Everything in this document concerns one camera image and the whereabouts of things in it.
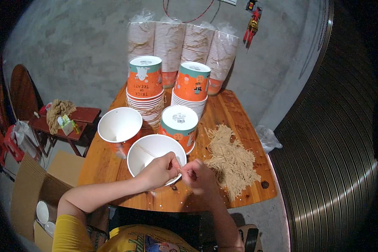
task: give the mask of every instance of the person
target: person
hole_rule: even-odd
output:
[[[241,235],[218,192],[214,172],[199,159],[181,168],[173,152],[152,160],[132,179],[83,185],[67,191],[58,204],[52,251],[93,251],[86,231],[86,214],[121,197],[159,188],[179,173],[183,182],[208,205],[219,250],[244,252]],[[129,225],[113,229],[110,239],[97,251],[195,252],[196,249],[169,230]]]

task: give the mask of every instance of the cardboard box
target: cardboard box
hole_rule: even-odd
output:
[[[21,161],[11,199],[11,225],[44,252],[51,252],[53,239],[36,222],[36,206],[40,200],[57,206],[61,196],[77,186],[83,162],[84,158],[60,150],[47,172],[28,153]]]

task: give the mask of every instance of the round wooden tabletop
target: round wooden tabletop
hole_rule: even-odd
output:
[[[109,110],[126,106],[126,85],[124,85],[111,104]],[[171,103],[172,89],[165,90],[167,103]],[[225,124],[232,128],[236,137],[239,138],[245,149],[252,149],[255,155],[254,169],[262,176],[262,183],[255,181],[248,186],[242,194],[233,202],[227,199],[227,189],[220,188],[220,195],[224,199],[227,208],[245,206],[263,200],[271,199],[277,195],[272,171],[262,145],[255,130],[241,103],[234,92],[224,90],[215,97],[207,99],[205,111],[199,121],[196,134],[196,145],[192,153],[188,155],[188,162],[196,158],[210,159],[210,152],[207,150],[209,139],[204,128],[216,128],[218,124]],[[143,129],[142,136],[156,134],[158,130]],[[96,133],[83,167],[81,169],[78,185],[113,182],[124,179],[131,179],[132,176],[127,169],[125,159],[115,156],[108,144]],[[207,207],[194,195],[180,179],[172,186],[156,189],[155,192],[143,192],[130,195],[112,202],[115,205],[154,210],[163,212],[194,212],[206,211]]]

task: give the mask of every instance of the hand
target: hand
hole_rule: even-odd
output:
[[[144,185],[143,190],[148,191],[165,185],[165,183],[178,176],[181,168],[175,153],[168,152],[162,157],[153,159],[135,179]]]
[[[216,176],[201,160],[196,159],[182,167],[182,180],[194,194],[203,198],[214,199],[219,196]]]

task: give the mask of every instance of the rolled metal sheet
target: rolled metal sheet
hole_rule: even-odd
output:
[[[275,130],[283,148],[269,154],[297,252],[342,249],[377,184],[373,69],[352,18],[336,1],[330,11],[333,27],[317,75]]]

